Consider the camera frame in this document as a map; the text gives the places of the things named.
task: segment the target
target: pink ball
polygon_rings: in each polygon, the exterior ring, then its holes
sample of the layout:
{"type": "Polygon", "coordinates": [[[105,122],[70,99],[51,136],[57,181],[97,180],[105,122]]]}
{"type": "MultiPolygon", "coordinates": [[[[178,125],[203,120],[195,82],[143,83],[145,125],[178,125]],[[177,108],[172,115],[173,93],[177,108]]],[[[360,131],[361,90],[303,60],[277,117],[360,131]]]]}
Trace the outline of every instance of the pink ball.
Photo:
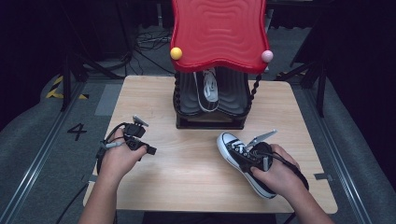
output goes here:
{"type": "Polygon", "coordinates": [[[271,62],[273,58],[274,58],[274,53],[271,50],[265,50],[262,53],[262,61],[265,63],[271,62]]]}

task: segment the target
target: yellow tape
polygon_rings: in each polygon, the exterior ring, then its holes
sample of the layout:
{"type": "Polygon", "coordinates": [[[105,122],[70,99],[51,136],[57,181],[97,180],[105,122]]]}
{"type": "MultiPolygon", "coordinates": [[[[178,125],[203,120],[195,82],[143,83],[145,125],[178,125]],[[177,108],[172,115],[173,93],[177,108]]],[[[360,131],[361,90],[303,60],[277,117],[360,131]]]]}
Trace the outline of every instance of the yellow tape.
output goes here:
{"type": "MultiPolygon", "coordinates": [[[[64,95],[62,93],[56,93],[56,89],[58,89],[59,85],[61,84],[61,82],[64,80],[64,77],[62,75],[59,75],[55,81],[53,82],[52,87],[49,90],[49,93],[47,93],[46,98],[59,98],[59,99],[63,99],[64,95]]],[[[81,94],[78,99],[81,100],[88,100],[90,98],[89,94],[81,94]]]]}

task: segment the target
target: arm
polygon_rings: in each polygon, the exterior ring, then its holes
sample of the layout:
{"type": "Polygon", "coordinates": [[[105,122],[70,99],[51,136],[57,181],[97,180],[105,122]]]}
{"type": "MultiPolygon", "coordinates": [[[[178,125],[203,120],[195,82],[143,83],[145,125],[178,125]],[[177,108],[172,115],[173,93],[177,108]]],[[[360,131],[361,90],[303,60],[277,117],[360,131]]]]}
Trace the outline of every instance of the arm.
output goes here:
{"type": "MultiPolygon", "coordinates": [[[[279,145],[271,145],[271,147],[285,160],[299,167],[297,161],[283,147],[279,145]]],[[[283,196],[290,203],[300,223],[333,223],[305,188],[300,178],[281,161],[274,160],[271,169],[267,172],[256,167],[252,167],[251,172],[268,188],[283,196]]]]}
{"type": "MultiPolygon", "coordinates": [[[[114,138],[116,141],[124,142],[122,129],[115,132],[114,138]]],[[[101,172],[78,223],[113,223],[119,184],[145,154],[146,147],[132,151],[125,144],[106,152],[101,172]]]]}

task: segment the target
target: person's left hand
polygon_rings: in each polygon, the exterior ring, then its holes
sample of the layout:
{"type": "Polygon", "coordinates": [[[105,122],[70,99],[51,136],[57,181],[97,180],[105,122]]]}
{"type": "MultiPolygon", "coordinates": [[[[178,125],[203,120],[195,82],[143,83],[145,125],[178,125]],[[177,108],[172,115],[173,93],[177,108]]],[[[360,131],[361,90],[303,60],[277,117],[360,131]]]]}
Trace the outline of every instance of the person's left hand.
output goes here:
{"type": "Polygon", "coordinates": [[[102,160],[99,176],[106,177],[107,180],[120,182],[122,178],[134,167],[146,153],[147,147],[142,146],[138,150],[131,150],[124,143],[123,129],[117,129],[113,137],[113,142],[122,142],[119,147],[109,149],[102,160]]]}

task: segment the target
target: shoe sole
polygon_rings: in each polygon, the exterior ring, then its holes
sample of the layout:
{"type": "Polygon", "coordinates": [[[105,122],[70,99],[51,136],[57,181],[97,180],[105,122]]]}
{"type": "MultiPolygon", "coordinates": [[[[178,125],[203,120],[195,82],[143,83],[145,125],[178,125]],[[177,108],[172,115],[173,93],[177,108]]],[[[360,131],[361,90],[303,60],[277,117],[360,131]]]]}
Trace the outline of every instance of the shoe sole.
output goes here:
{"type": "Polygon", "coordinates": [[[235,169],[237,169],[240,173],[242,173],[242,175],[244,175],[244,177],[247,179],[247,181],[249,182],[251,187],[253,187],[253,189],[256,191],[256,193],[259,194],[262,198],[269,198],[269,199],[274,198],[276,196],[276,194],[270,193],[267,190],[263,189],[251,174],[242,172],[242,170],[239,168],[238,162],[236,162],[233,159],[233,157],[230,155],[230,153],[228,152],[228,149],[225,145],[235,139],[238,139],[238,138],[233,136],[230,133],[222,133],[218,137],[217,142],[218,142],[218,148],[219,148],[221,156],[228,163],[230,163],[235,169]]]}

